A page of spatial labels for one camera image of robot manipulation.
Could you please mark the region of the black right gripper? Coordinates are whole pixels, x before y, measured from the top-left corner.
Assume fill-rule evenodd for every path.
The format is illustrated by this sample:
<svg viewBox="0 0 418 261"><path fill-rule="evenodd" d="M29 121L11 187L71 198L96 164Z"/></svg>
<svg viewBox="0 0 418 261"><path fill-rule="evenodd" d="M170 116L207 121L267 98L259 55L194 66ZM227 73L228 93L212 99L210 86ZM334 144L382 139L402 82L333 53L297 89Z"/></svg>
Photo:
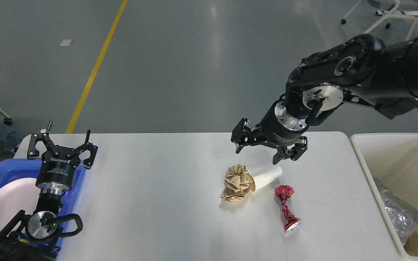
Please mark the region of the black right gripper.
<svg viewBox="0 0 418 261"><path fill-rule="evenodd" d="M262 145L277 149L272 163L277 165L283 159L297 161L308 149L308 139L301 136L309 126L306 124L309 109L300 102L275 101L258 126L242 118L231 132L235 153L244 147Z"/></svg>

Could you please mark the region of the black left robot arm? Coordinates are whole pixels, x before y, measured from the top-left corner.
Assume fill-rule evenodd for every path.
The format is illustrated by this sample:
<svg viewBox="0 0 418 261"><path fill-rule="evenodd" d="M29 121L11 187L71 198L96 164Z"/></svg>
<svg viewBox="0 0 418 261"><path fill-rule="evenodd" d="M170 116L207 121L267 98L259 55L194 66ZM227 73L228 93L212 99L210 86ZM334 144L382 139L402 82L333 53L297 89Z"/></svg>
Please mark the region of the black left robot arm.
<svg viewBox="0 0 418 261"><path fill-rule="evenodd" d="M63 197L74 188L77 173L92 167L98 147L90 141L90 129L78 147L55 144L52 124L30 136L26 158L40 161L38 200L32 213L19 210L0 230L0 261L54 261L58 241L83 230L81 217L63 210Z"/></svg>

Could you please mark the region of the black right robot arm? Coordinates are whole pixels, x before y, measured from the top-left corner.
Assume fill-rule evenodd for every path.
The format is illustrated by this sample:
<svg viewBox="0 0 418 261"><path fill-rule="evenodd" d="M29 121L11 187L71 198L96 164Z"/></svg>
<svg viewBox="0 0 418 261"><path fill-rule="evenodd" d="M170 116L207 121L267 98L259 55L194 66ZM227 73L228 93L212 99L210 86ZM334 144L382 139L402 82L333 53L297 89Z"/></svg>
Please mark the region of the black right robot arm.
<svg viewBox="0 0 418 261"><path fill-rule="evenodd" d="M237 154L247 146L275 149L274 165L297 161L308 149L304 133L344 103L373 108L388 119L418 109L418 37L385 46L360 34L303 58L262 120L254 125L242 118L231 142Z"/></svg>

